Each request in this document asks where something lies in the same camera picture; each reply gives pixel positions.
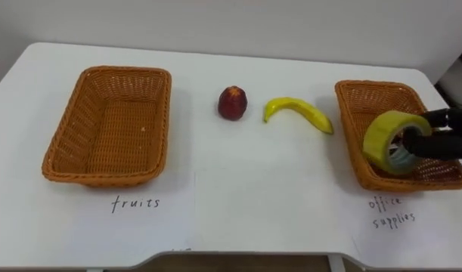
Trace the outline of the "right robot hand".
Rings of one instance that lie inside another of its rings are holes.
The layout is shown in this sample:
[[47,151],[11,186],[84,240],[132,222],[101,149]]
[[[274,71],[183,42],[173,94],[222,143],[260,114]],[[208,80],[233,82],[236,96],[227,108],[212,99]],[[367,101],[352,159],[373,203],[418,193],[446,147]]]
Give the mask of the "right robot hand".
[[462,159],[462,109],[445,108],[428,111],[421,116],[431,128],[437,128],[431,135],[419,135],[412,128],[406,128],[402,138],[405,149],[420,158],[442,161]]

